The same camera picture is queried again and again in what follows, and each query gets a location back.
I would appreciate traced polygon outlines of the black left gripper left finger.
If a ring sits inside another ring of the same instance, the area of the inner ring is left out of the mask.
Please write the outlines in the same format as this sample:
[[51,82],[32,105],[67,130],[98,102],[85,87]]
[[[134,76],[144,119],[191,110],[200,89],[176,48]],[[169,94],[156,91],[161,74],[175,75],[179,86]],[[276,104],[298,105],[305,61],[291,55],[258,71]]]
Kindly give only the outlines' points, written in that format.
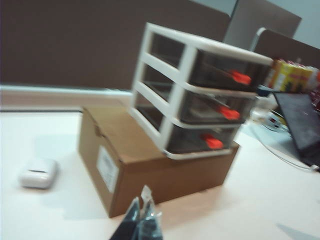
[[140,220],[140,201],[135,197],[110,240],[133,240]]

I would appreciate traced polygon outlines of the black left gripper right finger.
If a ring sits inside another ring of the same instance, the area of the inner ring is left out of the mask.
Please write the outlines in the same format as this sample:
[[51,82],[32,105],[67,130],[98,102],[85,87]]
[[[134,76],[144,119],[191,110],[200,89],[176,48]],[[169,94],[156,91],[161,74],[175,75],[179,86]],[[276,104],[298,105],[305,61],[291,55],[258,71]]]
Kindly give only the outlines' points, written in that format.
[[163,240],[160,226],[160,213],[156,211],[151,189],[145,185],[141,192],[142,212],[138,224],[139,240]]

